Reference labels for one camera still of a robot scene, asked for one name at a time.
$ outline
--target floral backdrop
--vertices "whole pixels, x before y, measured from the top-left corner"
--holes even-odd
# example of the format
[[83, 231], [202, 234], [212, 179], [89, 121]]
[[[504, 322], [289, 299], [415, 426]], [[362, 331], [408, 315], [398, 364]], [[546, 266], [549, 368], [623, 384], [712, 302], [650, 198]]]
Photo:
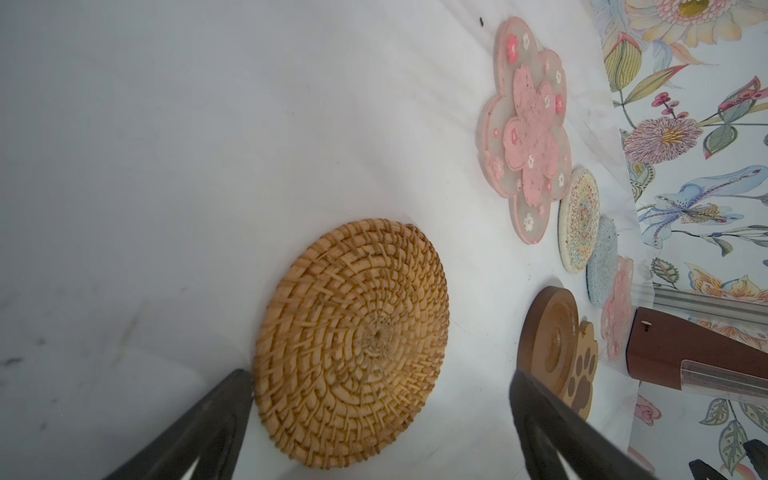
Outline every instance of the floral backdrop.
[[[768, 306], [768, 0], [585, 1], [654, 284]], [[690, 320], [768, 352], [766, 331]], [[768, 443], [768, 409], [643, 384], [635, 412], [628, 451], [659, 478], [699, 458], [756, 478], [741, 443]]]

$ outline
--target blue fabric coaster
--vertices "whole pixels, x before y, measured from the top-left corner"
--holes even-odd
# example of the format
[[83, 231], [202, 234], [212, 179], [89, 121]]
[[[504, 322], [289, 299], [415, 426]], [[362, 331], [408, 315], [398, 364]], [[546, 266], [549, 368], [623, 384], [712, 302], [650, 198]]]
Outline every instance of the blue fabric coaster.
[[614, 221], [600, 217], [598, 242], [587, 262], [587, 292], [592, 305], [603, 308], [611, 295], [616, 279], [619, 247]]

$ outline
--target pink cherry blossom coaster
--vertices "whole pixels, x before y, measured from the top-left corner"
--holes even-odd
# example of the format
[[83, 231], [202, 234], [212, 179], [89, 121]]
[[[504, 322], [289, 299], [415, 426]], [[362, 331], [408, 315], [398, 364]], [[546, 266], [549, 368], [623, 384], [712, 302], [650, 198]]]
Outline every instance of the pink cherry blossom coaster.
[[509, 199], [513, 224], [526, 243], [544, 236], [551, 203], [571, 177], [571, 146], [563, 128], [565, 72], [558, 54], [539, 51], [520, 18], [498, 31], [498, 95], [483, 112], [478, 131], [482, 165], [494, 190]]
[[634, 318], [632, 307], [632, 275], [634, 261], [618, 257], [614, 289], [605, 302], [601, 317], [601, 335], [607, 342], [608, 358], [618, 360], [624, 353]]

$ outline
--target white table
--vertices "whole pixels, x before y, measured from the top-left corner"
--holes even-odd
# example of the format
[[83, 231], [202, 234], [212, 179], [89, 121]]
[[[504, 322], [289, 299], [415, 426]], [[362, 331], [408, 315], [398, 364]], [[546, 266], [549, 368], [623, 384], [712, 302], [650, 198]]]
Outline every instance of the white table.
[[[22, 359], [0, 368], [8, 478], [118, 467], [249, 368], [288, 266], [367, 217], [416, 224], [442, 259], [451, 326], [434, 391], [395, 444], [334, 472], [278, 452], [254, 408], [235, 478], [525, 478], [507, 391], [528, 306], [562, 284], [598, 332], [600, 312], [584, 273], [561, 265], [556, 209], [524, 245], [478, 165], [511, 15], [562, 57], [574, 165], [598, 179], [646, 286], [598, 36], [577, 2], [6, 2], [0, 351]], [[605, 357], [589, 422], [625, 449], [637, 382]]]

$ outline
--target brown wooden coaster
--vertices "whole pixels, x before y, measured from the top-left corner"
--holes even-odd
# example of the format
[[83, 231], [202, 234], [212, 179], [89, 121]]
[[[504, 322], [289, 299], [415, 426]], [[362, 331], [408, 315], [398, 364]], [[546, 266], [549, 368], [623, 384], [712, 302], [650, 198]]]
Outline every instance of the brown wooden coaster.
[[518, 348], [518, 368], [531, 373], [583, 419], [592, 404], [598, 343], [589, 322], [578, 323], [573, 294], [548, 286], [525, 317]]
[[253, 361], [277, 447], [333, 468], [394, 442], [440, 373], [448, 306], [440, 259], [413, 225], [362, 220], [317, 240], [277, 287]]

